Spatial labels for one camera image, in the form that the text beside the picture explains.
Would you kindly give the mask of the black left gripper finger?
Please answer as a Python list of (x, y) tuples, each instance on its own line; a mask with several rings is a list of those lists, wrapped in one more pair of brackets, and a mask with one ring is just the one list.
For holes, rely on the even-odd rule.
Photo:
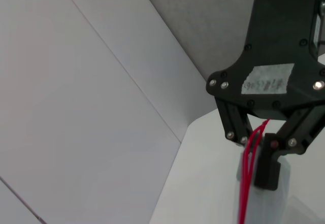
[(265, 134), (257, 160), (254, 185), (275, 191), (278, 187), (280, 156), (302, 155), (324, 129), (324, 105), (296, 110), (277, 133)]
[(252, 133), (248, 114), (236, 105), (215, 99), (226, 139), (245, 146)]

